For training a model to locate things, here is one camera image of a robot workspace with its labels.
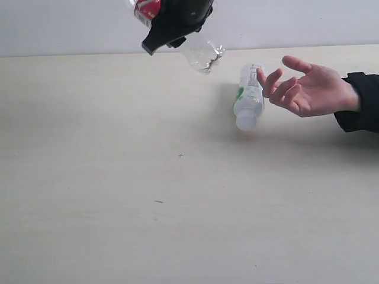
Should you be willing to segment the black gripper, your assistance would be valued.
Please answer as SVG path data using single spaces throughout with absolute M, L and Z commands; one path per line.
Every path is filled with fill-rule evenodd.
M 190 28 L 199 32 L 213 12 L 213 0 L 167 0 L 160 1 L 160 9 L 152 20 L 151 29 L 142 41 L 143 49 L 153 55 L 163 46 L 177 49 L 186 38 L 177 29 L 155 25 L 165 22 L 175 28 Z

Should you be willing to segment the person's open bare hand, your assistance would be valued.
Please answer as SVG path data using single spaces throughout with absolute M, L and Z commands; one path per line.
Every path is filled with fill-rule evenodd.
M 270 103 L 303 118 L 361 110 L 358 92 L 335 70 L 293 56 L 284 56 L 282 63 L 304 76 L 282 82 L 282 69 L 265 76 L 263 70 L 258 68 L 257 80 L 262 87 L 262 95 Z

